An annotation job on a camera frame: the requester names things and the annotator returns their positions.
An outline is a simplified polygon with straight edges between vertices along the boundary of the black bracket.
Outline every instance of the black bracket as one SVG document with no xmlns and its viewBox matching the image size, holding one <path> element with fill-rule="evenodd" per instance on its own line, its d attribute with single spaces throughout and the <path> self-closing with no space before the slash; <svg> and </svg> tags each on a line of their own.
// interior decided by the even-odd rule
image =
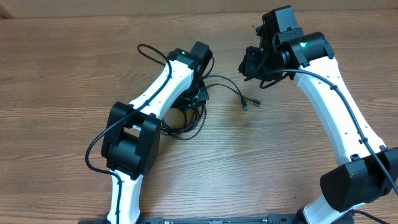
<svg viewBox="0 0 398 224">
<path fill-rule="evenodd" d="M 334 224 L 354 224 L 353 214 Z M 110 224 L 106 218 L 92 222 L 79 222 L 78 224 Z M 267 217 L 253 218 L 139 218 L 136 224 L 308 224 L 305 220 L 298 219 L 297 215 L 269 215 Z"/>
<path fill-rule="evenodd" d="M 106 127 L 110 127 L 123 116 L 132 113 L 133 105 L 115 103 L 109 113 Z M 124 128 L 136 125 L 141 128 L 139 137 L 124 132 Z M 152 168 L 159 151 L 160 120 L 154 114 L 137 112 L 132 118 L 115 126 L 105 134 L 101 155 L 106 158 L 106 167 L 120 170 L 136 180 Z"/>
<path fill-rule="evenodd" d="M 181 94 L 181 97 L 189 99 L 189 103 L 182 101 L 186 105 L 191 104 L 191 101 L 195 100 L 198 94 L 200 94 L 200 85 L 204 85 L 201 78 L 212 56 L 213 52 L 210 50 L 209 46 L 199 41 L 195 43 L 189 52 L 177 48 L 169 53 L 168 58 L 170 60 L 178 60 L 185 63 L 188 65 L 188 68 L 194 71 L 190 88 Z"/>
<path fill-rule="evenodd" d="M 263 24 L 256 29 L 261 36 L 259 47 L 248 47 L 239 72 L 248 81 L 257 78 L 263 82 L 280 80 L 282 73 L 266 73 L 283 68 L 298 69 L 309 66 L 309 61 L 335 55 L 325 36 L 320 32 L 304 35 L 297 25 L 291 6 L 274 9 L 262 17 Z M 294 79 L 295 73 L 289 73 Z"/>
<path fill-rule="evenodd" d="M 398 178 L 398 147 L 378 152 L 393 181 Z M 336 211 L 343 212 L 360 203 L 370 203 L 391 191 L 391 184 L 373 156 L 356 158 L 341 165 L 320 179 L 326 201 Z"/>
</svg>

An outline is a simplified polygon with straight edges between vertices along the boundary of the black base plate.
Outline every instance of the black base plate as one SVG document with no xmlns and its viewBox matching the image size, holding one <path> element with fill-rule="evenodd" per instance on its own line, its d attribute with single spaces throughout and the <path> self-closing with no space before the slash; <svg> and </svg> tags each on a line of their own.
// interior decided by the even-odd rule
<svg viewBox="0 0 398 224">
<path fill-rule="evenodd" d="M 294 222 L 296 215 L 269 215 L 268 217 L 254 218 L 140 218 L 136 224 L 297 224 Z M 108 224 L 104 220 L 93 222 L 78 222 L 78 224 Z M 354 224 L 353 216 L 349 215 L 336 224 Z"/>
</svg>

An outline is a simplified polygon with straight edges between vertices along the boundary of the robotic arm link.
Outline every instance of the robotic arm link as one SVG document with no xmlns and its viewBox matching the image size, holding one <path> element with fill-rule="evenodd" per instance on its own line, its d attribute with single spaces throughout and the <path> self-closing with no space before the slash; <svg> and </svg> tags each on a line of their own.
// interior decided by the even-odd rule
<svg viewBox="0 0 398 224">
<path fill-rule="evenodd" d="M 139 217 L 142 179 L 159 150 L 160 120 L 169 108 L 197 108 L 208 100 L 202 75 L 213 54 L 207 45 L 197 42 L 190 52 L 175 49 L 169 53 L 163 72 L 141 96 L 129 105 L 117 102 L 111 108 L 107 129 L 112 131 L 104 134 L 101 149 L 113 175 L 111 210 L 103 220 L 80 223 L 354 223 L 352 209 L 387 195 L 391 188 L 396 190 L 398 148 L 388 150 L 364 119 L 325 36 L 319 32 L 304 35 L 290 6 L 274 9 L 263 15 L 262 21 L 256 29 L 262 37 L 260 46 L 246 49 L 239 71 L 247 77 L 245 81 L 259 79 L 261 88 L 290 77 L 310 100 L 338 165 L 321 177 L 321 196 L 295 215 L 222 220 Z M 127 116 L 129 119 L 120 122 Z M 139 137 L 123 128 L 140 130 Z"/>
</svg>

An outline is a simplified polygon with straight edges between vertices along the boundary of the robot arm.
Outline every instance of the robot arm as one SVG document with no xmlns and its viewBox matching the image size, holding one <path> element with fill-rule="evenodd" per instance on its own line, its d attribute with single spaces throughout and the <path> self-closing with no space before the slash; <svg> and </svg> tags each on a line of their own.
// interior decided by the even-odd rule
<svg viewBox="0 0 398 224">
<path fill-rule="evenodd" d="M 171 107 L 172 103 L 192 84 L 194 71 L 189 68 L 187 64 L 178 60 L 170 61 L 173 72 L 171 79 L 167 82 L 162 91 L 149 103 L 148 106 L 140 110 L 140 112 L 150 115 L 154 114 L 157 119 L 161 120 L 166 112 Z M 155 80 L 155 82 L 138 98 L 132 100 L 130 105 L 136 109 L 152 96 L 166 81 L 169 75 L 169 66 L 166 65 L 163 72 Z M 139 210 L 139 194 L 141 191 L 141 184 L 143 175 L 141 174 L 136 180 L 132 180 L 130 175 L 123 173 L 120 170 L 111 170 L 117 173 L 122 179 L 122 191 L 120 197 L 119 224 L 132 224 L 137 222 Z M 118 180 L 112 176 L 112 202 L 111 210 L 107 219 L 111 223 L 116 223 L 116 204 L 118 200 L 119 186 Z"/>
<path fill-rule="evenodd" d="M 168 57 L 172 68 L 171 78 L 157 95 L 155 92 L 169 76 L 170 68 L 167 64 L 155 82 L 141 96 L 132 100 L 129 105 L 117 102 L 112 107 L 108 127 L 124 114 L 141 107 L 155 95 L 147 106 L 139 110 L 139 116 L 133 117 L 124 125 L 125 128 L 134 127 L 140 130 L 138 138 L 123 132 L 123 127 L 116 135 L 116 140 L 112 138 L 112 133 L 104 137 L 101 153 L 107 158 L 107 167 L 122 180 L 119 192 L 119 181 L 112 176 L 111 210 L 107 214 L 105 223 L 116 224 L 117 214 L 119 214 L 119 224 L 137 222 L 140 215 L 139 194 L 142 179 L 152 167 L 159 150 L 160 120 L 170 107 L 194 108 L 205 104 L 208 96 L 205 96 L 205 99 L 197 96 L 204 87 L 201 76 L 211 57 L 212 52 L 208 46 L 199 42 L 190 52 L 176 49 Z M 120 200 L 119 211 L 117 211 L 118 200 Z"/>
<path fill-rule="evenodd" d="M 262 20 L 263 25 L 256 29 L 256 34 L 262 37 L 261 44 L 246 49 L 239 71 L 247 77 L 245 81 L 260 79 L 261 88 L 285 77 L 295 80 L 315 108 L 338 164 L 338 168 L 321 177 L 321 196 L 300 209 L 294 223 L 331 223 L 348 210 L 388 194 L 391 183 L 366 144 L 393 181 L 398 177 L 398 148 L 387 150 L 363 118 L 343 82 L 334 51 L 325 36 L 319 32 L 304 35 L 290 6 L 274 9 L 263 15 Z M 263 86 L 264 82 L 273 80 Z"/>
<path fill-rule="evenodd" d="M 363 128 L 365 136 L 369 139 L 369 144 L 375 149 L 376 153 L 380 152 L 380 148 L 384 146 L 384 143 L 370 128 L 356 106 L 340 75 L 336 59 L 322 57 L 312 60 L 310 66 L 305 68 L 301 66 L 299 69 L 321 75 L 338 86 L 352 108 L 358 123 Z M 370 156 L 364 144 L 358 141 L 360 136 L 337 93 L 331 91 L 329 85 L 310 75 L 296 73 L 294 80 L 315 108 L 333 147 L 335 161 L 338 166 L 351 162 L 354 155 L 360 158 Z M 357 208 L 363 204 L 354 205 L 350 209 Z M 303 210 L 308 223 L 331 223 L 346 212 L 347 210 L 339 212 L 331 208 L 323 194 Z"/>
</svg>

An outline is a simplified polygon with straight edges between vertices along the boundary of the cable connector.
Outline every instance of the cable connector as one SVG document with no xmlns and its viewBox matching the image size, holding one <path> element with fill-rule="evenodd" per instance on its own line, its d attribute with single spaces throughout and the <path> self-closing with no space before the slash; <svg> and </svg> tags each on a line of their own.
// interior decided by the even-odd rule
<svg viewBox="0 0 398 224">
<path fill-rule="evenodd" d="M 251 100 L 254 104 L 262 105 L 262 102 L 259 100 Z"/>
<path fill-rule="evenodd" d="M 246 102 L 246 100 L 244 98 L 242 98 L 241 102 L 242 102 L 243 110 L 248 111 L 249 108 L 248 108 L 248 103 Z"/>
</svg>

